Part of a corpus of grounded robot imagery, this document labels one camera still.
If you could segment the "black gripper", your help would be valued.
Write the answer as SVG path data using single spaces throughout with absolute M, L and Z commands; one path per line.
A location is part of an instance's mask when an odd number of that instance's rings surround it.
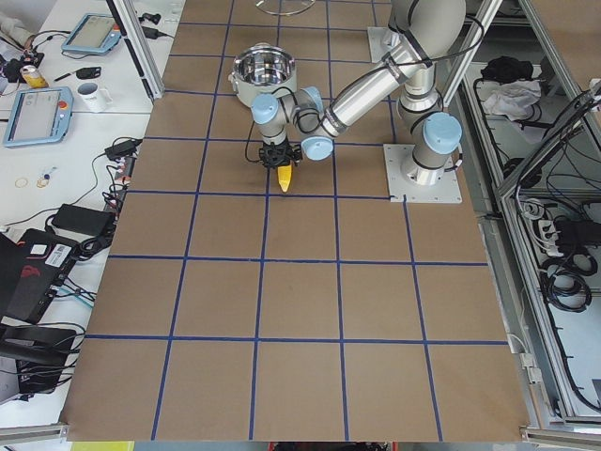
M 268 169 L 297 165 L 302 160 L 301 146 L 287 140 L 280 144 L 263 144 L 258 150 L 259 161 Z

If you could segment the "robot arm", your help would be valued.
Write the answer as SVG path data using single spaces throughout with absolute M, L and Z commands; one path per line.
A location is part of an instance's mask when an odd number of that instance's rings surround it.
M 251 113 L 262 139 L 255 162 L 290 170 L 303 157 L 329 157 L 334 139 L 399 87 L 410 101 L 437 99 L 435 64 L 448 56 L 465 18 L 464 1 L 392 1 L 388 31 L 393 43 L 328 105 L 314 86 L 278 88 L 253 99 Z

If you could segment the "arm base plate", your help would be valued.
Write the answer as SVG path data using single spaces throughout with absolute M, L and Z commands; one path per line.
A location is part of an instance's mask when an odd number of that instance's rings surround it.
M 453 157 L 447 156 L 445 165 L 425 169 L 413 160 L 413 145 L 385 144 L 384 162 L 389 198 L 392 202 L 418 204 L 460 204 L 459 188 Z
M 367 36 L 371 61 L 377 63 L 400 42 L 403 34 L 389 27 L 370 26 L 367 28 Z

